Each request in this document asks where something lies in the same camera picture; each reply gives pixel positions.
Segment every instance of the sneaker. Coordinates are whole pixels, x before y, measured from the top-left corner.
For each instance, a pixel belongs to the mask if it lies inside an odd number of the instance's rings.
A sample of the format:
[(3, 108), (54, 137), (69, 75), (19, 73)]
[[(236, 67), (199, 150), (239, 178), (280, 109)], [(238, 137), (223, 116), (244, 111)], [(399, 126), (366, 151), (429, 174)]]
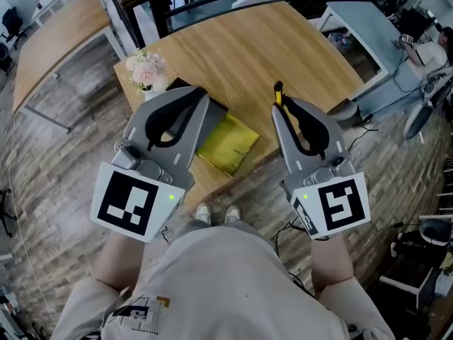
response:
[(395, 246), (396, 246), (396, 243), (395, 242), (392, 242), (390, 244), (390, 254), (392, 257), (396, 258), (398, 256), (398, 252), (395, 251)]
[(206, 203), (201, 203), (195, 214), (196, 220), (201, 220), (209, 225), (211, 225), (211, 208)]
[(232, 223), (237, 220), (241, 220), (241, 209), (236, 205), (230, 205), (226, 209), (225, 213), (225, 223)]

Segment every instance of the yellow fabric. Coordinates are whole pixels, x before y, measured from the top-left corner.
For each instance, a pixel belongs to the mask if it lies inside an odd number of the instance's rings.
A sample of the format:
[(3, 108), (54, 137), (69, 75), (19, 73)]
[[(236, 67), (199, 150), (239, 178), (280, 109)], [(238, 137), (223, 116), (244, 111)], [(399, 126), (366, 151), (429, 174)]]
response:
[(259, 134), (227, 113), (199, 148), (197, 155), (233, 176), (259, 137)]

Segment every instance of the forearm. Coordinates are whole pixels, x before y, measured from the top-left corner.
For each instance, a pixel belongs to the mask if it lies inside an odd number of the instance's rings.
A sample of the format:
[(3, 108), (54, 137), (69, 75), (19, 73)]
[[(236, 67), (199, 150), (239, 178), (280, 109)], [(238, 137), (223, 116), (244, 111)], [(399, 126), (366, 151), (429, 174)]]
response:
[(353, 276), (354, 268), (341, 233), (328, 241), (311, 241), (311, 280), (317, 293)]
[(137, 284), (142, 267), (144, 242), (112, 231), (102, 249), (94, 278), (117, 291)]
[(409, 56), (409, 59), (415, 64), (415, 65), (418, 65), (418, 66), (422, 66), (423, 65), (423, 62), (420, 60), (417, 52), (415, 51), (415, 49), (413, 49), (409, 44), (405, 44), (403, 46), (404, 50), (406, 51), (406, 53), (408, 53), (408, 56)]

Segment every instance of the wood-patterned floor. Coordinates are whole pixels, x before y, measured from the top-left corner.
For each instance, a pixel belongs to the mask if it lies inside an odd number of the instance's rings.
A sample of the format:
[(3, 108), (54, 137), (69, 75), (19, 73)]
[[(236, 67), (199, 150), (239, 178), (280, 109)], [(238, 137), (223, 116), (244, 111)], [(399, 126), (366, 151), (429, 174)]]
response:
[[(106, 230), (89, 222), (91, 195), (101, 161), (112, 157), (113, 143), (121, 136), (131, 116), (113, 72), (117, 57), (107, 40), (100, 38), (81, 51), (51, 79), (31, 105), (73, 127), (68, 135), (27, 116), (18, 114), (14, 132), (11, 178), (25, 245), (36, 276), (55, 321), (73, 284), (88, 276), (91, 264), (103, 246)], [(0, 186), (8, 186), (8, 159), (13, 136), (11, 106), (13, 77), (0, 93)], [(350, 230), (348, 245), (358, 278), (365, 284), (376, 276), (396, 229), (392, 223), (414, 222), (419, 214), (433, 213), (435, 193), (442, 186), (442, 162), (449, 151), (450, 125), (434, 115), (418, 137), (404, 142), (404, 114), (387, 118), (356, 142), (352, 149), (356, 168), (369, 180), (371, 225)], [(362, 128), (345, 133), (346, 144), (360, 136)], [(277, 155), (244, 180), (209, 197), (214, 219), (220, 220), (231, 203), (243, 209), (245, 221), (271, 238), (295, 214), (277, 185), (286, 175)], [(11, 201), (8, 202), (11, 212)], [(169, 222), (171, 233), (190, 219), (184, 207)], [(14, 233), (8, 239), (0, 228), (0, 249), (11, 250), (14, 259), (0, 264), (0, 281), (16, 292), (25, 312), (50, 333), (54, 324), (46, 309), (28, 264), (17, 224), (8, 221)], [(166, 250), (162, 238), (146, 247), (140, 284), (146, 283)], [(309, 239), (291, 229), (280, 236), (280, 256), (286, 267), (304, 280), (309, 274)]]

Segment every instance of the white vase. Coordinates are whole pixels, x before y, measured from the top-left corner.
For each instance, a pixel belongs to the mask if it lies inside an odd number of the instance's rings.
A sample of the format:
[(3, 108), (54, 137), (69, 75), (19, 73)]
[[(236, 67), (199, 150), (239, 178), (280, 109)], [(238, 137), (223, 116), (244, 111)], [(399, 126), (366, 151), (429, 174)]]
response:
[(156, 91), (153, 91), (152, 89), (150, 89), (149, 91), (143, 91), (144, 93), (144, 101), (149, 101), (150, 99), (158, 96), (159, 94), (161, 94), (161, 92), (156, 92)]

